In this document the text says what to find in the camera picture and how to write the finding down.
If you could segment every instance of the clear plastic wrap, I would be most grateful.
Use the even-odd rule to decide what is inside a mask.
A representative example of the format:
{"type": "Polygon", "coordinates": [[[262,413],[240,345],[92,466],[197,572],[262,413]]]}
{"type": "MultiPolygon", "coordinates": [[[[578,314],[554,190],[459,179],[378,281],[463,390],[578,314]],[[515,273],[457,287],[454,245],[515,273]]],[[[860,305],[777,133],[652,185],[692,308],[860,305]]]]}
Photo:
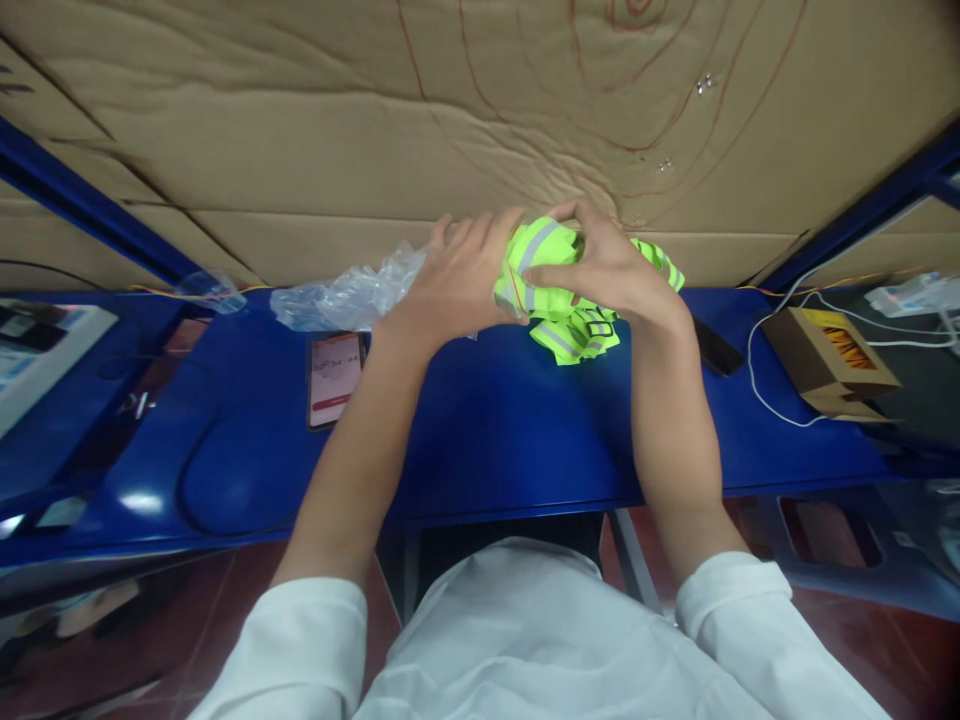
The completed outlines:
{"type": "Polygon", "coordinates": [[[369,330],[407,294],[427,250],[404,241],[383,261],[380,272],[354,266],[336,280],[274,290],[270,309],[298,332],[369,330]]]}

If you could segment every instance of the screen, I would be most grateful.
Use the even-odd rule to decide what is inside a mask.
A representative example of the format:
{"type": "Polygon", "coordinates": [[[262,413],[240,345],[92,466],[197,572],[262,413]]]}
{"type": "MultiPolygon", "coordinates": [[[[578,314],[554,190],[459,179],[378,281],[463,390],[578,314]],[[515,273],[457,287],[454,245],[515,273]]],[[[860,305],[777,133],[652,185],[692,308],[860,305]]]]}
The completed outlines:
{"type": "Polygon", "coordinates": [[[311,345],[308,424],[317,429],[335,423],[343,414],[360,379],[363,352],[356,333],[311,345]]]}

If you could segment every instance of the hand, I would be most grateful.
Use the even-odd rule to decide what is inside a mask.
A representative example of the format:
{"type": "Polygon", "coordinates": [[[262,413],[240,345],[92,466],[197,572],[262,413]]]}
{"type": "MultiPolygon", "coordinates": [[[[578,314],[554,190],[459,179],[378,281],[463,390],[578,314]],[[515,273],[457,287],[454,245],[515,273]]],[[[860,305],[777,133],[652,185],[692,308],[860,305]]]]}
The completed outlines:
{"type": "Polygon", "coordinates": [[[583,231],[583,257],[572,265],[538,265],[523,279],[536,287],[570,290],[626,320],[643,318],[672,324],[689,313],[683,300],[590,200],[578,198],[547,212],[557,222],[576,219],[583,231]]]}
{"type": "Polygon", "coordinates": [[[492,325],[526,325],[493,299],[493,286],[503,269],[507,242],[523,216],[523,208],[462,220],[446,239],[451,217],[440,218],[430,235],[423,268],[409,292],[374,327],[374,335],[390,335],[430,354],[454,338],[473,335],[492,325]]]}

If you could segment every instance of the small brown box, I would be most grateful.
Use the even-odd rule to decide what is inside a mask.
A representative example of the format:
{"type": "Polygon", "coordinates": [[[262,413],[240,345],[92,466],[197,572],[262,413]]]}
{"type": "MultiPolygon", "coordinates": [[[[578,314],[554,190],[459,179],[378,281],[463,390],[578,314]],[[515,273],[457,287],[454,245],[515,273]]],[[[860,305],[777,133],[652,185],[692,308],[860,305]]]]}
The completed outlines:
{"type": "Polygon", "coordinates": [[[763,331],[800,396],[834,420],[890,422],[862,401],[900,387],[900,382],[842,313],[786,308],[763,331]],[[831,342],[826,327],[846,330],[869,367],[854,367],[831,342]]]}

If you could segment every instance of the black phone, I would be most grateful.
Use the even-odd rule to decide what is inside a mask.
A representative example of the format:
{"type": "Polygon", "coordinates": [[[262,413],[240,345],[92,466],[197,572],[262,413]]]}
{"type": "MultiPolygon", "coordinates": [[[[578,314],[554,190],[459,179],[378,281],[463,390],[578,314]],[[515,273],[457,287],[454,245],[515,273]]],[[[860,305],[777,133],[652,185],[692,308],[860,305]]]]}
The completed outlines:
{"type": "Polygon", "coordinates": [[[730,377],[743,367],[743,355],[709,325],[695,317],[693,327],[700,345],[700,360],[704,365],[721,377],[730,377]]]}

